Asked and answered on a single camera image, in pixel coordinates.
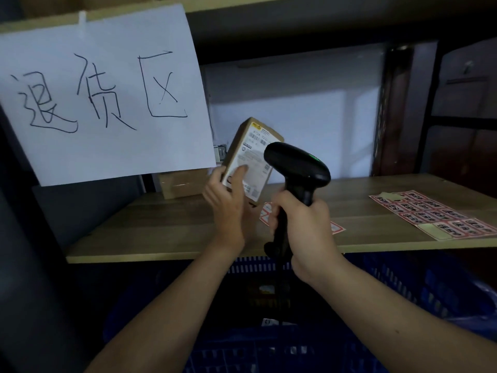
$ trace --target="small cardboard package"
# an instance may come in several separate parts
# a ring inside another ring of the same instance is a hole
[[[271,175],[272,167],[264,161],[264,150],[270,143],[283,142],[283,137],[272,128],[249,118],[243,122],[230,145],[223,165],[226,171],[221,183],[231,188],[231,177],[241,165],[248,165],[244,178],[245,196],[257,205],[260,193]]]
[[[209,169],[170,171],[158,175],[164,199],[201,194]]]

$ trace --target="black barcode scanner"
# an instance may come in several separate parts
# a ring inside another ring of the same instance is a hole
[[[285,189],[307,206],[312,204],[315,189],[331,181],[330,171],[324,163],[290,144],[269,144],[264,151],[264,159],[285,177]],[[279,263],[289,262],[292,258],[287,224],[286,212],[280,209],[274,240],[264,245],[267,256]]]

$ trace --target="forearm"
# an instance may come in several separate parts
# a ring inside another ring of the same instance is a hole
[[[434,317],[345,258],[315,288],[392,373],[497,367],[497,344]]]
[[[235,254],[206,250],[96,357],[86,373],[181,372]]]

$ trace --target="white paper sign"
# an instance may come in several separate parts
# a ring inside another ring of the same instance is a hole
[[[0,36],[0,103],[42,186],[214,167],[182,5]]]

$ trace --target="red label sticker sheet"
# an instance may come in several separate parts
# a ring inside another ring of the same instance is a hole
[[[380,195],[370,195],[369,197],[437,240],[440,238],[419,226],[432,224],[449,236],[444,239],[497,235],[495,227],[478,219],[470,218],[417,191],[394,192],[394,194],[401,195],[403,199],[389,200]]]
[[[260,212],[260,217],[259,219],[264,222],[267,226],[269,226],[269,215],[271,214],[271,203],[266,202],[264,203],[264,206],[262,207],[262,210]],[[343,232],[345,228],[342,226],[335,224],[333,221],[330,221],[330,225],[332,226],[332,232],[333,234],[338,234],[340,232]]]

